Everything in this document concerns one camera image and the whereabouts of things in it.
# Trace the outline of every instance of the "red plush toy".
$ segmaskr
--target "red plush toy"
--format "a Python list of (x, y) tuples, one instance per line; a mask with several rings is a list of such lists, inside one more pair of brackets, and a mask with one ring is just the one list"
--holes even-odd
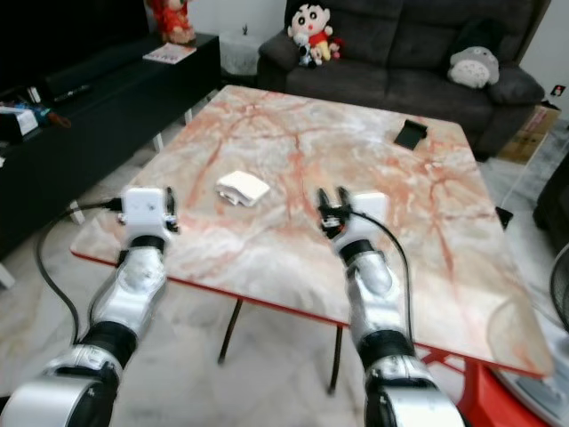
[(330, 38), (330, 51), (332, 52), (332, 58), (338, 60), (341, 58), (340, 51), (344, 48), (344, 40), (339, 37)]
[(165, 41), (185, 44), (196, 38), (188, 21), (188, 1), (191, 0), (148, 0)]

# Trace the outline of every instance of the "magazine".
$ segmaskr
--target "magazine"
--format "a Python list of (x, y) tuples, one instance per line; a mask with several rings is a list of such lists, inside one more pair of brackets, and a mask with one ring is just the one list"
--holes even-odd
[(145, 60), (155, 60), (164, 64), (177, 64), (196, 51), (195, 47), (180, 46), (179, 44), (166, 43), (155, 51), (144, 55)]

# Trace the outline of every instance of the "black phone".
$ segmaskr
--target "black phone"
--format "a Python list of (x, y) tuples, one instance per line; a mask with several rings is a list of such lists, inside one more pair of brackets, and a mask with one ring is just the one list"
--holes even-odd
[(421, 123), (405, 120), (403, 129), (395, 139), (395, 144), (406, 149), (415, 149), (420, 140), (427, 137), (427, 126)]

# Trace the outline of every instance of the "electronic device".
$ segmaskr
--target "electronic device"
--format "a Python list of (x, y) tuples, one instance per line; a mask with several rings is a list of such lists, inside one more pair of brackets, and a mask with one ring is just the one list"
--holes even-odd
[(99, 76), (140, 60), (142, 55), (160, 45), (162, 41), (154, 35), (140, 40), (109, 46), (78, 63), (42, 75), (38, 82), (45, 97), (54, 102), (68, 101), (92, 89), (89, 83)]
[(537, 380), (495, 371), (498, 379), (529, 410), (552, 427), (569, 425), (569, 244), (557, 255), (549, 279), (557, 319), (539, 317), (555, 362), (552, 376)]
[(427, 126), (421, 123), (405, 120), (403, 129), (395, 139), (395, 144), (406, 149), (415, 149), (420, 140), (427, 137)]

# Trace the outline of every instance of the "sofa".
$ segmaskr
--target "sofa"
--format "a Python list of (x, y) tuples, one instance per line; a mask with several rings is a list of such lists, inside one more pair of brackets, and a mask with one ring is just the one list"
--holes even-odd
[[(298, 0), (288, 0), (287, 8)], [(310, 69), (283, 31), (260, 47), (261, 89), (460, 124), (478, 157), (494, 156), (544, 96), (515, 59), (532, 26), (533, 0), (322, 0), (341, 59)], [(492, 18), (504, 37), (500, 81), (482, 90), (450, 82), (445, 62), (467, 22)]]
[(557, 251), (569, 244), (569, 155), (543, 188), (533, 218), (538, 227), (549, 232)]

